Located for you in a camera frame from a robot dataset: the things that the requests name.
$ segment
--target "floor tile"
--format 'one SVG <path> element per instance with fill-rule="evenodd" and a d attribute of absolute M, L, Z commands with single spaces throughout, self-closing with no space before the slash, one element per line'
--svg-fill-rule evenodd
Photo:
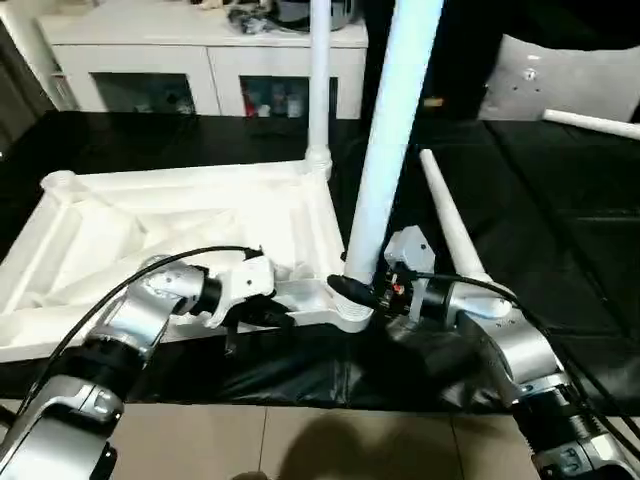
<path fill-rule="evenodd" d="M 0 404 L 12 412 L 17 412 L 18 408 L 20 408 L 20 400 L 5 400 L 0 399 Z M 4 425 L 0 425 L 0 441 L 4 439 L 5 434 L 7 433 L 7 428 Z"/>
<path fill-rule="evenodd" d="M 127 405 L 114 480 L 229 480 L 257 470 L 264 407 Z"/>
<path fill-rule="evenodd" d="M 448 416 L 269 408 L 261 470 L 272 480 L 461 479 Z"/>
<path fill-rule="evenodd" d="M 531 452 L 509 416 L 454 416 L 465 480 L 539 480 Z"/>

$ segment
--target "white tube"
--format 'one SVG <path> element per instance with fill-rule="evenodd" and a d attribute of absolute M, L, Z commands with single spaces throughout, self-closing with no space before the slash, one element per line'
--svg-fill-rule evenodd
<path fill-rule="evenodd" d="M 447 247 L 449 247 L 449 253 L 456 272 L 458 275 L 475 278 L 476 280 L 492 281 L 491 277 L 484 271 L 478 252 L 473 246 L 469 232 L 464 226 L 458 208 L 451 197 L 447 183 L 442 178 L 442 173 L 431 150 L 422 150 L 420 152 L 420 161 L 427 177 L 429 190 L 431 190 L 433 203 L 440 219 L 440 226 L 447 241 Z"/>
<path fill-rule="evenodd" d="M 441 9 L 442 0 L 396 2 L 345 266 L 345 275 L 366 284 L 384 241 Z"/>
<path fill-rule="evenodd" d="M 615 120 L 589 117 L 587 115 L 561 112 L 559 110 L 545 110 L 542 118 L 551 122 L 564 123 L 565 125 L 573 125 L 574 127 L 595 130 L 596 132 L 640 140 L 640 126 L 632 123 L 617 122 Z"/>
<path fill-rule="evenodd" d="M 311 79 L 309 80 L 309 145 L 305 159 L 311 170 L 331 174 L 329 151 L 329 51 L 331 0 L 311 1 Z"/>

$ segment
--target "glass cabinet door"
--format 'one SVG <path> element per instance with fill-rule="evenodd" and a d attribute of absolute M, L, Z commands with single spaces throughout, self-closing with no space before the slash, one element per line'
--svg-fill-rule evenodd
<path fill-rule="evenodd" d="M 300 118 L 309 115 L 309 79 L 306 77 L 240 76 L 247 117 Z M 338 79 L 329 87 L 329 115 L 336 116 Z"/>
<path fill-rule="evenodd" d="M 220 113 L 308 117 L 311 54 L 302 47 L 210 47 Z M 360 118 L 366 49 L 331 50 L 331 118 Z"/>
<path fill-rule="evenodd" d="M 220 115 L 206 47 L 53 48 L 82 111 Z"/>
<path fill-rule="evenodd" d="M 92 73 L 110 112 L 195 114 L 187 82 L 180 73 Z"/>

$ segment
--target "white cabinet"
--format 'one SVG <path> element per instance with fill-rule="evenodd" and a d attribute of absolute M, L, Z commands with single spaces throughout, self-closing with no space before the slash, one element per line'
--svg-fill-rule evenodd
<path fill-rule="evenodd" d="M 54 53 L 83 111 L 220 114 L 204 47 L 56 45 Z"/>
<path fill-rule="evenodd" d="M 73 21 L 52 20 L 40 27 L 83 111 L 306 116 L 308 34 L 243 35 L 222 9 L 166 0 L 109 0 Z M 358 118 L 364 23 L 332 32 L 330 44 L 330 113 Z"/>
<path fill-rule="evenodd" d="M 222 115 L 306 116 L 311 58 L 308 48 L 209 48 Z M 330 112 L 360 116 L 366 50 L 334 48 L 330 54 Z"/>

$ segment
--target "white panel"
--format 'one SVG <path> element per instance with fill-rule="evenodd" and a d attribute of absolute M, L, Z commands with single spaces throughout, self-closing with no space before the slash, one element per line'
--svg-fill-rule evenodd
<path fill-rule="evenodd" d="M 211 68 L 204 47 L 62 45 L 53 47 L 83 111 L 105 112 L 93 72 L 183 73 L 200 115 L 219 115 Z"/>
<path fill-rule="evenodd" d="M 0 264 L 0 362 L 48 356 L 89 305 L 144 259 L 205 245 L 261 247 L 274 262 L 276 299 L 292 309 L 297 325 L 331 323 L 348 332 L 366 326 L 339 317 L 326 287 L 328 275 L 343 271 L 344 245 L 326 179 L 308 173 L 304 160 L 54 172 L 41 185 L 45 194 Z M 212 253 L 194 263 L 215 275 L 241 258 Z M 174 316 L 162 341 L 225 334 L 204 320 Z"/>
<path fill-rule="evenodd" d="M 222 115 L 244 116 L 240 76 L 308 77 L 308 48 L 214 47 L 209 48 Z M 366 49 L 334 48 L 330 75 L 338 78 L 338 118 L 360 116 Z"/>
<path fill-rule="evenodd" d="M 627 122 L 639 99 L 640 47 L 552 50 L 505 35 L 479 116 L 535 120 L 550 108 Z"/>

